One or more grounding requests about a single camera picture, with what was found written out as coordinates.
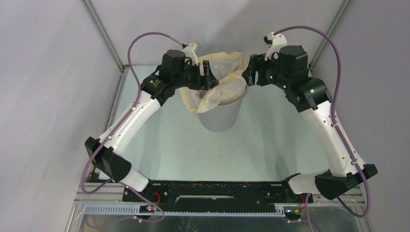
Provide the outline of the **translucent cream trash bag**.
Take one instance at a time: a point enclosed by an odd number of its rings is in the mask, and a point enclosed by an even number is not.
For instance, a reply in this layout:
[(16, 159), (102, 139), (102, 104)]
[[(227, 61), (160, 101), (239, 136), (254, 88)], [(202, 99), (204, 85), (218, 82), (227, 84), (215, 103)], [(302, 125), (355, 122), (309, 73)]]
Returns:
[(220, 52), (198, 58), (208, 60), (212, 74), (219, 84), (210, 90), (179, 89), (184, 105), (191, 113), (205, 113), (218, 105), (238, 100), (246, 90), (247, 82), (241, 76), (248, 66), (242, 52)]

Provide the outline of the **grey plastic trash bin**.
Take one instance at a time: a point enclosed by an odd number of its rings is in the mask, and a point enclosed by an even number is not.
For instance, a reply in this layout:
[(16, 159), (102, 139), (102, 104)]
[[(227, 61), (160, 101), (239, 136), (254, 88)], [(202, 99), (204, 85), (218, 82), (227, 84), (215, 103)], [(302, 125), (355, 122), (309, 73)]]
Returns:
[(223, 104), (217, 105), (215, 108), (199, 113), (198, 117), (201, 124), (209, 131), (224, 132), (229, 130), (236, 122), (243, 99), (248, 93), (248, 87), (245, 88), (244, 93), (239, 99)]

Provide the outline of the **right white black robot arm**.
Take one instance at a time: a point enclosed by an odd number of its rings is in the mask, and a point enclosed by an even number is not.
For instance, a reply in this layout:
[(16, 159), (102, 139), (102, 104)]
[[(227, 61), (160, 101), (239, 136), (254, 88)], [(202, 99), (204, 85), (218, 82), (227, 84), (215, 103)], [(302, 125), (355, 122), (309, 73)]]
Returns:
[(351, 145), (337, 116), (331, 116), (332, 95), (323, 80), (309, 75), (308, 54), (300, 45), (287, 45), (271, 55), (253, 54), (242, 77), (248, 86), (275, 85), (309, 123), (326, 156), (329, 169), (294, 174), (284, 180), (282, 198), (294, 202), (301, 194), (321, 194), (333, 200), (378, 173)]

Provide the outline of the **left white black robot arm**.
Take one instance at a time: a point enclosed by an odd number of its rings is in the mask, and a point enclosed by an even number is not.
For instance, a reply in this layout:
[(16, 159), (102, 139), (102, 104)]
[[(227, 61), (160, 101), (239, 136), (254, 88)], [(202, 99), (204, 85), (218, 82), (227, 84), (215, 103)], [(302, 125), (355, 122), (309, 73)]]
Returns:
[(208, 60), (200, 61), (194, 52), (187, 50), (168, 50), (161, 64), (142, 81), (135, 99), (117, 121), (97, 139), (86, 140), (91, 163), (110, 180), (134, 189), (139, 200), (148, 201), (153, 195), (151, 181), (123, 158), (126, 147), (177, 89), (210, 90), (218, 84)]

